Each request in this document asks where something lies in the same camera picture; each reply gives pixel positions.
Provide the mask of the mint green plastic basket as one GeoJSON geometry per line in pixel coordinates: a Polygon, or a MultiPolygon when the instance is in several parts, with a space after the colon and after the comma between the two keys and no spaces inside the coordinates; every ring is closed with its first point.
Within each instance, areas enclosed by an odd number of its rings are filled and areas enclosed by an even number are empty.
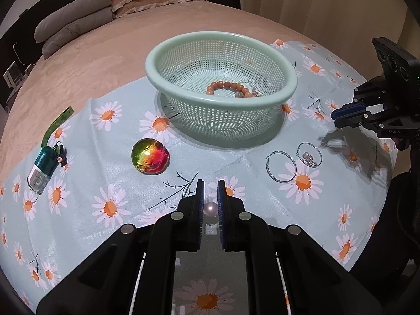
{"type": "Polygon", "coordinates": [[[147,55],[145,72],[179,123],[207,135],[269,128],[298,85],[293,66],[275,48],[222,31],[163,41],[147,55]]]}

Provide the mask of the teal capsule keychain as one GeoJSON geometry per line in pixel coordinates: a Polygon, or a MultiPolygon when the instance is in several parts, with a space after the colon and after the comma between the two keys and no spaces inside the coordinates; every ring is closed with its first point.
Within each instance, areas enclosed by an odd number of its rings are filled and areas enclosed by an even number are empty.
{"type": "Polygon", "coordinates": [[[67,149],[60,141],[54,146],[43,147],[28,174],[28,187],[37,195],[41,195],[58,166],[65,166],[67,163],[67,149]]]}

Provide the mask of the daisy print blue cloth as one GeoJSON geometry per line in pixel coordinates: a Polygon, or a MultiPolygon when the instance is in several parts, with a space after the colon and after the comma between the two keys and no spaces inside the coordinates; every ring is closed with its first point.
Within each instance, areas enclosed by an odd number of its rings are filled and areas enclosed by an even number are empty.
{"type": "Polygon", "coordinates": [[[1,185],[1,269],[35,310],[41,299],[121,225],[152,225],[205,183],[217,183],[267,223],[302,226],[342,266],[351,268],[384,205],[397,150],[364,129],[336,129],[334,109],[352,99],[362,76],[318,44],[275,42],[294,67],[298,87],[265,130],[230,135],[180,124],[168,102],[142,78],[98,99],[48,139],[68,163],[41,195],[27,176],[34,149],[1,185]],[[164,144],[169,166],[157,175],[132,164],[144,138],[164,144]]]}

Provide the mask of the cream curtain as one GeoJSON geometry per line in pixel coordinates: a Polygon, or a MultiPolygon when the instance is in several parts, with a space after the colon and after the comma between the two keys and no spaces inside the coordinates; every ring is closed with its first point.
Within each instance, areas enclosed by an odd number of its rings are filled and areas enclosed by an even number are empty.
{"type": "Polygon", "coordinates": [[[404,0],[240,0],[241,9],[319,43],[369,79],[382,71],[372,38],[419,56],[419,22],[404,0]]]}

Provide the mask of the black headboard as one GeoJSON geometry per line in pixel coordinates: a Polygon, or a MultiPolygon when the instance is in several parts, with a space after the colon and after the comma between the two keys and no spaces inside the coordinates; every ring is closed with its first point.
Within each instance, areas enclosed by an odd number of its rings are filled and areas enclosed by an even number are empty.
{"type": "Polygon", "coordinates": [[[1,106],[6,106],[6,100],[12,92],[4,73],[15,62],[21,72],[24,64],[33,63],[33,54],[36,53],[36,42],[26,31],[10,29],[1,37],[1,106]]]}

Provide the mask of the lower beige pillow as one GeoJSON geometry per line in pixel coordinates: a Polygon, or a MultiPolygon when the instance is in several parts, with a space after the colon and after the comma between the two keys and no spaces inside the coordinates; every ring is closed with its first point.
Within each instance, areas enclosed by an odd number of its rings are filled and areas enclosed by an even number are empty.
{"type": "Polygon", "coordinates": [[[143,12],[148,9],[167,6],[169,4],[176,4],[181,2],[194,2],[199,0],[132,0],[117,9],[114,14],[117,18],[126,16],[128,14],[143,12]]]}

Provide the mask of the iridescent round hair clip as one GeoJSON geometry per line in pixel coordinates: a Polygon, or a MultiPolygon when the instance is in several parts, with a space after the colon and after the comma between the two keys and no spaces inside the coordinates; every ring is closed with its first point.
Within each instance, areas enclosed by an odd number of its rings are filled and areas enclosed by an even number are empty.
{"type": "Polygon", "coordinates": [[[144,138],[133,145],[131,160],[140,173],[157,175],[163,173],[169,166],[170,154],[160,141],[144,138]]]}

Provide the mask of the pearl earring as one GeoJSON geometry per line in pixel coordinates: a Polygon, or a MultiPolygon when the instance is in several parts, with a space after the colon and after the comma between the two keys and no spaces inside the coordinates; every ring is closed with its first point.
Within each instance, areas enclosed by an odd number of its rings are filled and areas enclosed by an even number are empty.
{"type": "Polygon", "coordinates": [[[207,225],[216,225],[219,222],[218,204],[213,201],[204,204],[204,222],[207,225]]]}

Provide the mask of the grey folded quilt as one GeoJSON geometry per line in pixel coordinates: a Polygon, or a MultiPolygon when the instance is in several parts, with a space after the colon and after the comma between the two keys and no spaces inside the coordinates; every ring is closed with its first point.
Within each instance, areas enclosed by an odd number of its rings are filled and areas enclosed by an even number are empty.
{"type": "Polygon", "coordinates": [[[46,16],[36,26],[34,38],[42,43],[43,58],[74,39],[113,20],[112,0],[75,0],[46,16]]]}

